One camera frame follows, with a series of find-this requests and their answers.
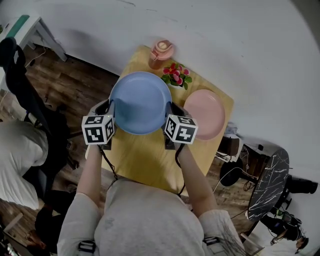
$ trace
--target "person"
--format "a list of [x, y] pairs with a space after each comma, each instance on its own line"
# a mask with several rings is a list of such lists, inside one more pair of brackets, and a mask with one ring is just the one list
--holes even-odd
[[[45, 205], [36, 216], [34, 227], [26, 236], [27, 249], [35, 256], [57, 253], [57, 243], [62, 224], [76, 192], [48, 191]], [[60, 215], [53, 216], [53, 210]]]
[[298, 225], [292, 225], [282, 219], [270, 216], [264, 216], [260, 220], [272, 233], [276, 234], [271, 241], [271, 245], [277, 243], [281, 239], [296, 241], [295, 247], [298, 250], [305, 248], [309, 242], [309, 238], [305, 237]]
[[44, 131], [24, 121], [0, 122], [0, 198], [38, 209], [36, 189], [23, 175], [30, 167], [43, 165], [47, 156], [48, 140]]
[[101, 217], [102, 155], [99, 146], [91, 145], [62, 225], [58, 255], [78, 255], [83, 246], [92, 252], [83, 255], [95, 256], [246, 255], [187, 145], [178, 160], [193, 211], [174, 193], [122, 178], [109, 187]]

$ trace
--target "table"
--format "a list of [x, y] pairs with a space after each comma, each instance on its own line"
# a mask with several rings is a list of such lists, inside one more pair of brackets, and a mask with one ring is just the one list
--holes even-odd
[[[7, 27], [4, 28], [3, 32], [0, 34], [0, 41], [2, 41], [7, 36], [18, 19], [19, 18], [13, 18], [9, 21]], [[60, 59], [65, 62], [67, 60], [65, 51], [58, 43], [56, 43], [56, 41], [52, 38], [52, 36], [45, 29], [42, 23], [43, 22], [40, 16], [30, 16], [14, 36], [16, 44], [19, 45], [22, 49], [24, 49], [27, 44], [34, 49], [35, 45], [30, 41], [30, 39], [31, 36], [33, 36], [37, 32], [42, 37], [42, 39], [50, 46], [50, 48], [60, 57]], [[3, 68], [0, 68], [0, 89], [9, 91], [6, 85], [5, 72]]]
[[[136, 71], [146, 71], [161, 76], [162, 68], [153, 70], [148, 66], [149, 53], [150, 48], [139, 46], [120, 78]], [[168, 60], [163, 66], [170, 65], [172, 62], [172, 60]], [[225, 122], [219, 135], [209, 141], [195, 139], [194, 143], [189, 146], [199, 168], [206, 175], [222, 140], [234, 101], [222, 90], [196, 73], [191, 72], [190, 76], [192, 77], [192, 83], [188, 90], [169, 87], [173, 102], [183, 106], [191, 93], [196, 90], [207, 89], [219, 95], [225, 109]], [[115, 172], [118, 175], [173, 193], [178, 193], [184, 185], [181, 169], [175, 161], [175, 150], [165, 150], [161, 129], [147, 135], [133, 135], [118, 128], [112, 138], [111, 150], [105, 150], [104, 152], [115, 166]], [[102, 167], [111, 171], [104, 159], [102, 159]]]
[[248, 218], [259, 221], [276, 205], [285, 189], [289, 174], [289, 155], [277, 150], [269, 159], [253, 190], [248, 207]]

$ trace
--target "white t-shirt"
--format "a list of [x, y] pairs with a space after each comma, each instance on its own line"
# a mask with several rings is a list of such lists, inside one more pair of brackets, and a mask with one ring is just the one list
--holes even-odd
[[227, 211], [211, 210], [198, 219], [173, 193], [118, 180], [107, 192], [102, 217], [89, 197], [76, 194], [57, 251], [59, 256], [75, 256], [80, 242], [92, 240], [95, 256], [225, 256], [230, 254], [212, 250], [203, 242], [211, 237], [224, 239], [224, 233], [243, 250]]
[[41, 166], [48, 155], [46, 133], [24, 121], [0, 122], [0, 198], [38, 209], [33, 185], [22, 178], [32, 166]]

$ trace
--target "pink water bottle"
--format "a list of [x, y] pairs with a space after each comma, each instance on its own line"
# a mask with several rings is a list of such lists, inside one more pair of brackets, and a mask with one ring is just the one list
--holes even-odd
[[160, 69], [163, 62], [172, 57], [174, 51], [174, 45], [168, 40], [155, 42], [154, 46], [151, 48], [149, 56], [149, 67], [153, 70]]

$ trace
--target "black marble table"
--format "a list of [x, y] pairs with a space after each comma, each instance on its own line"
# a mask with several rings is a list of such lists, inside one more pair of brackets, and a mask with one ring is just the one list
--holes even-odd
[[259, 221], [278, 202], [284, 191], [289, 174], [289, 155], [286, 150], [279, 149], [269, 159], [253, 190], [248, 218]]

